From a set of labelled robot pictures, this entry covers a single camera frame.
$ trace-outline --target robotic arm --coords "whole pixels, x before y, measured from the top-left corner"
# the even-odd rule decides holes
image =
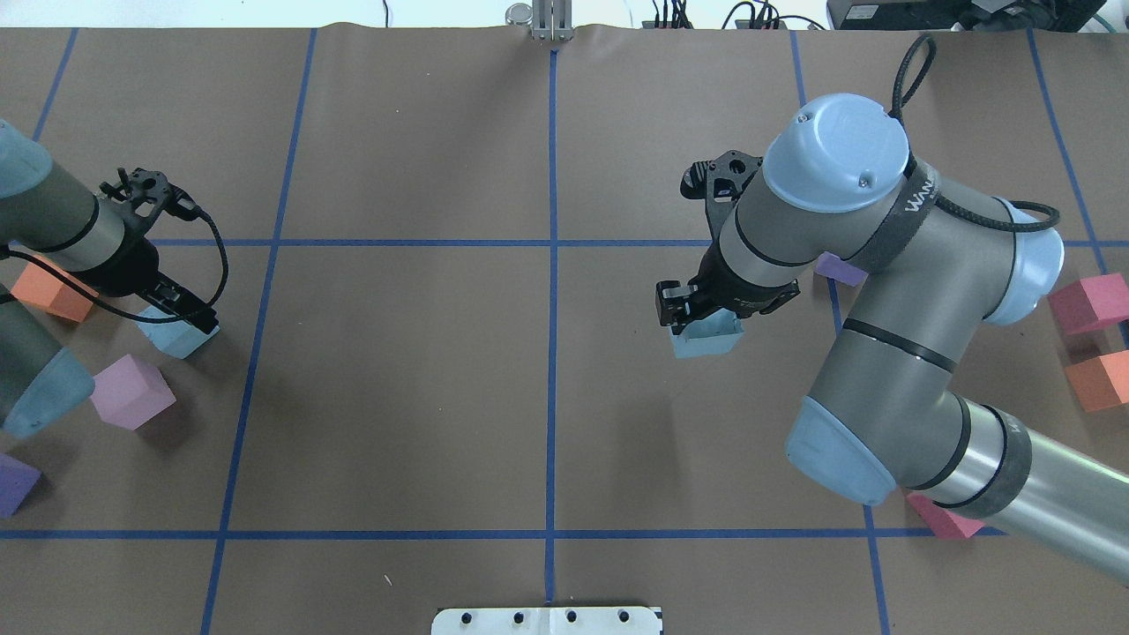
[[[1129,477],[947,389],[980,322],[1016,322],[1053,286],[1062,241],[1019,209],[1041,206],[943,179],[857,95],[800,108],[763,159],[695,163],[682,192],[704,198],[714,241],[686,285],[656,288],[675,334],[774,311],[824,251],[870,275],[803,400],[793,464],[867,505],[918,490],[1129,583]]]
[[[218,324],[211,306],[227,277],[227,259],[211,218],[159,172],[119,169],[119,183],[103,183],[102,193],[90,193],[42,146],[0,120],[0,259],[33,261],[10,250],[9,243],[18,241],[100,294],[137,294],[169,318],[139,318],[96,301],[115,314],[155,323],[185,320],[211,332]],[[145,216],[139,214],[142,206],[150,206]],[[211,301],[201,301],[158,270],[157,250],[145,234],[161,211],[184,220],[203,218],[211,227],[225,271]],[[2,286],[0,360],[0,423],[20,438],[94,391],[89,373]]]

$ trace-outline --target light blue cube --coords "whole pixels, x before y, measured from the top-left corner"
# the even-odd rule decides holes
[[[737,314],[721,308],[704,320],[691,322],[682,334],[671,332],[674,356],[679,359],[702,355],[725,355],[733,350],[745,329]]]
[[[141,313],[138,313],[142,318],[172,318],[168,313],[157,308],[156,306],[149,306]],[[184,359],[192,351],[200,348],[202,343],[210,340],[212,336],[219,332],[219,325],[217,324],[212,332],[204,334],[200,329],[184,322],[168,322],[167,324],[150,324],[147,322],[138,322],[138,328],[145,333],[145,337],[149,338],[157,350],[176,357],[177,359]]]

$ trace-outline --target vertical blue line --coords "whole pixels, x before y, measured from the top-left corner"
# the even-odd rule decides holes
[[[1089,209],[1086,207],[1086,200],[1082,195],[1082,186],[1078,185],[1078,177],[1074,172],[1074,162],[1070,160],[1070,153],[1066,149],[1066,142],[1062,140],[1062,131],[1058,125],[1058,116],[1054,115],[1051,93],[1047,88],[1047,78],[1043,76],[1043,63],[1039,58],[1039,45],[1035,44],[1035,32],[1031,28],[1027,28],[1027,45],[1031,47],[1031,61],[1035,64],[1035,77],[1039,78],[1039,89],[1043,94],[1043,105],[1047,107],[1047,116],[1050,119],[1051,130],[1054,132],[1054,142],[1058,143],[1059,155],[1062,156],[1062,165],[1066,167],[1066,174],[1070,179],[1070,189],[1074,190],[1074,198],[1078,202],[1078,211],[1082,212],[1082,221],[1086,226],[1086,235],[1089,236],[1091,249],[1094,250],[1094,260],[1097,261],[1097,269],[1102,275],[1109,273],[1110,271],[1105,267],[1105,256],[1102,254],[1102,245],[1097,242],[1097,232],[1094,229],[1094,224],[1089,218]],[[1122,322],[1119,324],[1119,329],[1121,331],[1121,340],[1129,348],[1129,328]]]
[[[63,49],[63,58],[59,60],[59,69],[55,70],[55,80],[51,82],[51,90],[47,92],[47,101],[43,103],[43,112],[40,113],[40,121],[35,124],[35,132],[32,133],[33,141],[40,140],[40,136],[43,134],[43,127],[47,124],[47,114],[51,113],[51,105],[55,103],[55,94],[59,93],[59,85],[62,84],[63,72],[67,71],[67,62],[70,61],[70,54],[75,51],[76,40],[78,40],[78,29],[72,28],[70,37],[67,38],[67,47]]]
[[[874,531],[874,513],[869,505],[863,505],[866,520],[866,543],[870,550],[870,574],[874,576],[875,601],[878,603],[878,626],[882,635],[890,635],[890,614],[886,611],[886,586],[882,582],[882,563],[878,559],[878,538]]]
[[[259,351],[263,341],[263,328],[266,324],[266,307],[271,299],[271,284],[274,278],[274,264],[278,260],[279,238],[282,235],[282,221],[286,218],[286,203],[290,191],[290,176],[294,172],[294,157],[298,151],[298,137],[301,131],[301,114],[306,105],[306,89],[309,87],[309,71],[314,62],[314,44],[317,42],[317,29],[309,29],[309,42],[306,44],[306,63],[303,68],[301,88],[298,90],[298,105],[294,113],[294,127],[290,131],[290,148],[287,151],[286,172],[282,175],[282,191],[279,193],[279,208],[274,217],[274,240],[270,255],[266,259],[266,276],[263,280],[263,292],[259,299],[259,319],[255,323],[255,337],[251,345],[251,358],[247,363],[247,380],[243,386],[243,403],[239,407],[239,423],[235,430],[235,444],[231,449],[231,463],[227,475],[227,488],[224,494],[224,511],[219,521],[219,538],[216,540],[216,554],[212,557],[212,572],[208,582],[208,595],[204,599],[204,614],[200,623],[200,634],[208,635],[211,630],[212,612],[216,609],[216,592],[219,588],[220,571],[224,566],[224,548],[227,543],[228,524],[231,520],[231,503],[235,499],[235,482],[239,473],[239,459],[243,456],[243,440],[247,429],[247,415],[251,411],[251,395],[259,371]]]
[[[555,594],[557,566],[557,50],[549,52],[549,394],[545,433],[545,603]]]
[[[799,59],[799,42],[796,40],[796,32],[789,31],[791,40],[791,62],[796,68],[796,92],[799,96],[799,105],[803,107],[807,103],[807,94],[804,89],[803,63]],[[834,320],[835,333],[842,330],[842,312],[839,307],[839,288],[835,281],[828,278],[828,294],[831,297],[831,316]],[[866,542],[870,553],[870,575],[874,577],[874,598],[878,608],[878,625],[882,635],[890,635],[890,618],[886,611],[886,588],[882,582],[882,562],[878,559],[878,539],[874,530],[874,515],[869,505],[863,505],[863,517],[866,521]]]

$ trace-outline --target magenta block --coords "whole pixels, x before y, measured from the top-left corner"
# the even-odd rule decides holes
[[[176,398],[156,366],[126,355],[94,376],[90,401],[103,421],[135,430]]]
[[[972,534],[980,531],[984,523],[966,519],[954,514],[948,510],[938,507],[929,498],[913,492],[905,495],[905,501],[913,505],[918,515],[929,525],[933,534],[942,540],[964,540],[972,538]]]
[[[1083,278],[1049,296],[1051,312],[1068,336],[1129,320],[1129,287],[1121,273]]]
[[[824,278],[839,280],[852,287],[857,287],[863,284],[863,280],[866,280],[866,271],[854,264],[847,264],[838,255],[826,251],[815,261],[815,272]]]
[[[40,470],[0,454],[0,519],[10,519],[40,480]]]

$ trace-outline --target orange block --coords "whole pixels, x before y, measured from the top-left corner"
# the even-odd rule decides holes
[[[94,289],[79,282],[69,273],[55,267],[51,261],[38,256],[36,256],[36,260],[45,262],[55,271],[62,272],[72,282],[78,282],[90,295],[98,295]],[[32,263],[28,263],[24,268],[19,280],[16,280],[16,285],[11,288],[11,295],[16,296],[16,299],[27,306],[34,306],[40,311],[65,318],[73,322],[86,320],[87,314],[90,313],[90,307],[94,306],[94,303],[80,296],[75,289],[60,282],[54,276]]]
[[[1129,403],[1129,350],[1067,366],[1066,379],[1087,412]]]

